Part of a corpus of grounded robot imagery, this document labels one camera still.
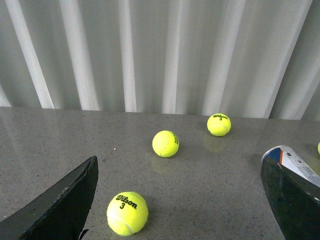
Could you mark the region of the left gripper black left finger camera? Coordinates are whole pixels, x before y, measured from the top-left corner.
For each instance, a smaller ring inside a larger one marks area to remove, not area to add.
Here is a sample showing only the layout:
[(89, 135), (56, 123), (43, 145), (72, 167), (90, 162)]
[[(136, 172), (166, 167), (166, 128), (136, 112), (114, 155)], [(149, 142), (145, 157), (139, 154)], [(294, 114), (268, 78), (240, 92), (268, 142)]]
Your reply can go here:
[(80, 240), (99, 176), (92, 156), (0, 223), (2, 240)]

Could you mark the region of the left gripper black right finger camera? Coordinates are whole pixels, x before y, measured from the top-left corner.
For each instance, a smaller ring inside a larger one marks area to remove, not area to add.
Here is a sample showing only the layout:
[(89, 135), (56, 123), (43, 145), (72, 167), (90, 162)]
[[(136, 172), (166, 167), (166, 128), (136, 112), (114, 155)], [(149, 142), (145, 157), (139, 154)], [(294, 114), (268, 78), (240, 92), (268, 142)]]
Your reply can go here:
[(320, 188), (270, 157), (261, 180), (274, 217), (287, 240), (320, 238)]

